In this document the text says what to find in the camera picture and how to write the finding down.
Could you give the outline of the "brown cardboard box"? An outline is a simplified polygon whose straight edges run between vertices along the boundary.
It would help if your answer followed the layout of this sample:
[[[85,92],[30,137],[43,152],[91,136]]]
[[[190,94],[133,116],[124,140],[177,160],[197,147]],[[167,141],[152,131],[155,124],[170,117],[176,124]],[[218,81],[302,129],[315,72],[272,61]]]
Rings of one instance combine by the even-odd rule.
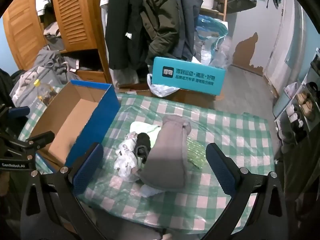
[[[119,88],[116,88],[116,91],[119,93],[132,93],[142,96],[149,96],[156,98],[154,94],[152,94],[151,90],[148,87],[147,83],[139,83],[134,85],[121,85]],[[189,105],[194,105],[203,108],[213,109],[214,103],[216,101],[221,101],[225,98],[223,92],[220,95],[210,95],[205,93],[200,93],[191,90],[180,89],[173,94],[164,97],[165,100],[185,103]]]

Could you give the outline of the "grey clothes pile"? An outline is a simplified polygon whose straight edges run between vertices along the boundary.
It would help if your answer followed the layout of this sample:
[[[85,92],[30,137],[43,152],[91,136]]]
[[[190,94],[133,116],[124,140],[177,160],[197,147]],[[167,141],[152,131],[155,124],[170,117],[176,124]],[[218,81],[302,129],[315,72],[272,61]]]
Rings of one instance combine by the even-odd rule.
[[[58,23],[48,25],[43,35],[47,45],[39,50],[33,66],[53,70],[63,84],[70,80],[81,80],[76,74],[79,60],[63,56],[60,52],[63,50],[63,42]]]

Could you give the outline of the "white plastic bag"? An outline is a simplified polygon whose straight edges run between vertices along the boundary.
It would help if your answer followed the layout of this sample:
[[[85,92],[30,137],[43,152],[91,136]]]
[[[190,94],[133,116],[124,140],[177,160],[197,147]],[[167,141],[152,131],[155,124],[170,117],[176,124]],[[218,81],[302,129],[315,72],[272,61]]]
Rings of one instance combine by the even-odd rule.
[[[152,74],[147,75],[147,84],[151,93],[159,98],[169,96],[179,90],[176,87],[170,87],[166,85],[155,85],[152,83]]]

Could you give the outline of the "grey tote bag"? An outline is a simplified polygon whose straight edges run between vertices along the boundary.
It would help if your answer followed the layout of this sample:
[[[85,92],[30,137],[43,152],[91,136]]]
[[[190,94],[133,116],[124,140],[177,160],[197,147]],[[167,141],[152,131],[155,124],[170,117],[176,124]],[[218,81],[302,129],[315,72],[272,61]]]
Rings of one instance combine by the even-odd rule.
[[[30,114],[41,105],[37,98],[37,89],[34,81],[39,79],[41,83],[47,83],[52,87],[61,87],[67,83],[66,69],[58,70],[54,67],[36,66],[22,74],[10,92],[15,107],[28,106]]]

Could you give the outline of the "black hanging coat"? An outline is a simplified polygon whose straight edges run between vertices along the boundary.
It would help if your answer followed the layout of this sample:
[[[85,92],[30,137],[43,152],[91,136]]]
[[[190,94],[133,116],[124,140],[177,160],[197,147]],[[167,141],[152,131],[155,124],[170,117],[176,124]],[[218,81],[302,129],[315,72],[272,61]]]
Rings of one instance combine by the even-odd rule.
[[[140,13],[142,0],[109,0],[105,40],[112,70],[143,70],[149,36]]]

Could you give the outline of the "navy hanging jacket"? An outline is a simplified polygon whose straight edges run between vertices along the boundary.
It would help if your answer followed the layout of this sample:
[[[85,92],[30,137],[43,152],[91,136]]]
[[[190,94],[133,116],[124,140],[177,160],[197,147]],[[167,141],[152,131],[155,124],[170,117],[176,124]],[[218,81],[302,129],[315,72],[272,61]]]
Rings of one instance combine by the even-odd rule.
[[[203,0],[176,0],[179,15],[179,39],[172,55],[191,61],[194,55],[194,33]]]

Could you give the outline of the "green checkered tablecloth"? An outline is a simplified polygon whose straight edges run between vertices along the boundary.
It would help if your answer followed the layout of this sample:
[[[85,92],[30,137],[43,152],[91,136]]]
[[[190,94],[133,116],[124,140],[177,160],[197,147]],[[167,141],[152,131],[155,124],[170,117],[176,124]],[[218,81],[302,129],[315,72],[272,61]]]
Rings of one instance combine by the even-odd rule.
[[[81,196],[90,206],[148,226],[190,234],[204,233],[221,215],[230,199],[206,163],[205,148],[209,143],[216,143],[238,166],[251,172],[267,174],[273,169],[272,140],[266,119],[141,95],[119,94],[118,100],[120,110],[102,142],[105,160]],[[166,114],[190,119],[188,181],[180,193],[142,197],[141,183],[125,181],[114,168],[116,149],[134,121],[160,125]]]

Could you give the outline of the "olive hanging jacket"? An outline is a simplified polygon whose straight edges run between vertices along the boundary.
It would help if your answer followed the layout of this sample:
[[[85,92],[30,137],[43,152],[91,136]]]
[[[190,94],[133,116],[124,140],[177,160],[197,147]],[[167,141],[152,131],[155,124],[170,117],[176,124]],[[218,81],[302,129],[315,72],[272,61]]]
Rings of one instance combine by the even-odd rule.
[[[172,57],[180,34],[180,16],[176,0],[143,0],[140,13],[144,28],[151,41],[146,63],[153,64],[156,57]]]

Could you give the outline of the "blue cardboard box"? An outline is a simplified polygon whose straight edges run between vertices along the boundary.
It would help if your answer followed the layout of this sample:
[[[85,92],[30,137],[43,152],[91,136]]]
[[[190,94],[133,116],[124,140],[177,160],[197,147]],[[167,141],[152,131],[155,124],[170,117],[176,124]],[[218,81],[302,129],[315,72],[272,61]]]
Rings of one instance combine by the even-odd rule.
[[[111,84],[72,80],[44,110],[30,135],[55,134],[54,141],[38,153],[56,172],[70,167],[93,143],[102,143],[119,109]]]

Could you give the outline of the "grey fleece garment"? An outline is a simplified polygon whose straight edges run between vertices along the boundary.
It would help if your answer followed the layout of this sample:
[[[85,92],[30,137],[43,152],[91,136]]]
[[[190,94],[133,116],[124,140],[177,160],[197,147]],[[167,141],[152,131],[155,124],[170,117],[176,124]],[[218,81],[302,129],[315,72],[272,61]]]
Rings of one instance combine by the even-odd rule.
[[[149,187],[163,191],[180,191],[187,181],[187,137],[191,132],[188,119],[166,115],[146,163],[137,172]]]

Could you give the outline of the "blue clear plastic bag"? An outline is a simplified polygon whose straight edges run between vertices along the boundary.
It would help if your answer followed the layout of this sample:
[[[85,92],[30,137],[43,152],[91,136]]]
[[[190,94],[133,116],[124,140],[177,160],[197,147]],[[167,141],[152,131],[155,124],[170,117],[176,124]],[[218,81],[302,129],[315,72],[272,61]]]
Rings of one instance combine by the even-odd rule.
[[[194,33],[194,57],[203,65],[226,69],[231,46],[227,36],[226,21],[199,15]]]

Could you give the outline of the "wooden louvered wardrobe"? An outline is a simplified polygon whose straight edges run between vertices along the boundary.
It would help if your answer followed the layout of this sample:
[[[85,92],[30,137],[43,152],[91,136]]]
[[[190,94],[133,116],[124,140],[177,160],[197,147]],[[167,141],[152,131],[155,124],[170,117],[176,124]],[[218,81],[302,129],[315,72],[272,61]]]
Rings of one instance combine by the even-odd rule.
[[[84,65],[77,74],[87,81],[111,83],[100,0],[52,0],[53,21],[61,34],[61,54]],[[41,48],[49,41],[44,23],[36,12],[36,0],[8,0],[3,14],[4,32],[18,69],[29,70]]]

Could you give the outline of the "white printed sock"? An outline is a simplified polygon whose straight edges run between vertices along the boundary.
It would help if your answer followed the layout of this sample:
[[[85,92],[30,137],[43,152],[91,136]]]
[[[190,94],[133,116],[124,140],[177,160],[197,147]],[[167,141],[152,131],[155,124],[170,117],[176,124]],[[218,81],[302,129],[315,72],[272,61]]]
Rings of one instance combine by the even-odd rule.
[[[139,169],[142,164],[142,159],[136,157],[134,154],[137,136],[138,134],[136,132],[125,135],[124,141],[122,141],[116,149],[117,158],[114,162],[114,169],[117,170],[118,176],[120,176],[121,179],[128,182],[139,180],[132,171]]]

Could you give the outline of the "teal shoe box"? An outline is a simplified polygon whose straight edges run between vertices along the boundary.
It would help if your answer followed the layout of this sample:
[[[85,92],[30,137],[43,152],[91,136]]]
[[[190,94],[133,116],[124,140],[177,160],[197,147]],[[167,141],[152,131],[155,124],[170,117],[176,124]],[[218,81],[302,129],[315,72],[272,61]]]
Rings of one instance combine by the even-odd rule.
[[[226,71],[189,61],[156,57],[152,83],[210,95],[220,95]]]

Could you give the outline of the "green sparkly knit cloth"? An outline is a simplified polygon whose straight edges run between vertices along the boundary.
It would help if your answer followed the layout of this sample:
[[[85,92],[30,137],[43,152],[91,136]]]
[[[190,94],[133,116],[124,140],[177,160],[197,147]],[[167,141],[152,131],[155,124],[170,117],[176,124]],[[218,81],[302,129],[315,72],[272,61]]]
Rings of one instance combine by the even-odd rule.
[[[205,164],[207,163],[206,149],[204,146],[190,137],[187,137],[187,158],[188,161],[191,162],[198,169],[203,169]]]

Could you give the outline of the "black fuzzy sock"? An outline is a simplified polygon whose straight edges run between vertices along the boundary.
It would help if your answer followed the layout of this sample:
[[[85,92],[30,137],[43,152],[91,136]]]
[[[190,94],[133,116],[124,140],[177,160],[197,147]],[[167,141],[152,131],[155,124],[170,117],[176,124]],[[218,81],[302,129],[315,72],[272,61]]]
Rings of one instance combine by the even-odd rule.
[[[142,163],[146,163],[149,152],[151,150],[150,137],[146,133],[139,133],[134,149],[134,154],[137,158],[142,159]]]

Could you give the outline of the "light blue trash bin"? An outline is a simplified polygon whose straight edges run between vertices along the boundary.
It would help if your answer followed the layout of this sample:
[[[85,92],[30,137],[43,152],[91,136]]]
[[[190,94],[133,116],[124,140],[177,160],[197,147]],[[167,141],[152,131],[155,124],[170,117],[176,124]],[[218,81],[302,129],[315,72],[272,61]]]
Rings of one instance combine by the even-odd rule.
[[[283,89],[282,93],[280,94],[279,98],[277,98],[272,108],[272,113],[275,118],[277,118],[282,113],[282,111],[289,104],[290,100],[291,98],[287,96],[287,94],[284,92],[284,89]]]

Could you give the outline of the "yellow cap plastic bottle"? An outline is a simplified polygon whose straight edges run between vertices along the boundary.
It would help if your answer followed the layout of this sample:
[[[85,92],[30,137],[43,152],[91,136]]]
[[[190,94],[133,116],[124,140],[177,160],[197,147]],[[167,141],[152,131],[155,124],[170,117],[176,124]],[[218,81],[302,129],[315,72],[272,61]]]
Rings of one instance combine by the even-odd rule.
[[[37,98],[42,101],[46,106],[52,102],[52,100],[57,96],[57,92],[54,88],[46,83],[41,83],[39,79],[34,81],[34,86],[37,90]]]

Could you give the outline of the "shoe rack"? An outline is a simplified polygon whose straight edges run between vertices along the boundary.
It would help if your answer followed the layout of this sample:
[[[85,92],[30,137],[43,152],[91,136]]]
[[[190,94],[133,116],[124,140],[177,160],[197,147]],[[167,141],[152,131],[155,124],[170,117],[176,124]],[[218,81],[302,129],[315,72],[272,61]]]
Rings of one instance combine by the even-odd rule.
[[[287,153],[319,124],[319,48],[304,79],[284,88],[289,101],[276,114],[281,153]]]

